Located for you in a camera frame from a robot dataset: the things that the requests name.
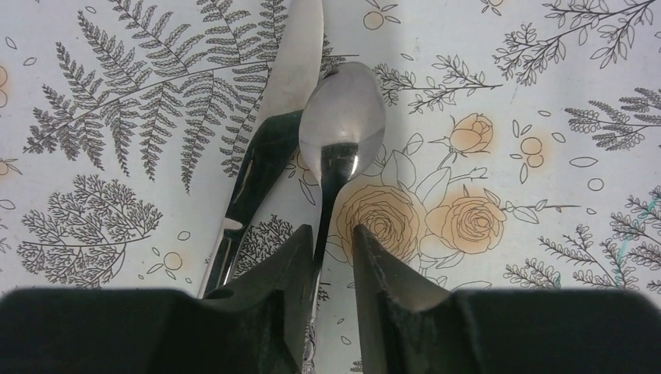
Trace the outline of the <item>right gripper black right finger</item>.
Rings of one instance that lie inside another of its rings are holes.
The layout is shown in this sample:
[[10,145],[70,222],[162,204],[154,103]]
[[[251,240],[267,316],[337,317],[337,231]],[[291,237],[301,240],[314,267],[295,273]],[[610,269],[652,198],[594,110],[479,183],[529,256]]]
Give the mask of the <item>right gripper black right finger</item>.
[[353,231],[366,373],[657,373],[660,313],[631,291],[448,291]]

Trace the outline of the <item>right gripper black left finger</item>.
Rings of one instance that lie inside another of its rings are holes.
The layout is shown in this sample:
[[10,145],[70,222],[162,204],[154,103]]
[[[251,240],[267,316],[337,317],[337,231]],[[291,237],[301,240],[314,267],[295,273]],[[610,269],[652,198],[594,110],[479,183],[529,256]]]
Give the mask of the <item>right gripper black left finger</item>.
[[299,373],[313,231],[198,299],[174,289],[20,289],[1,300],[4,373]]

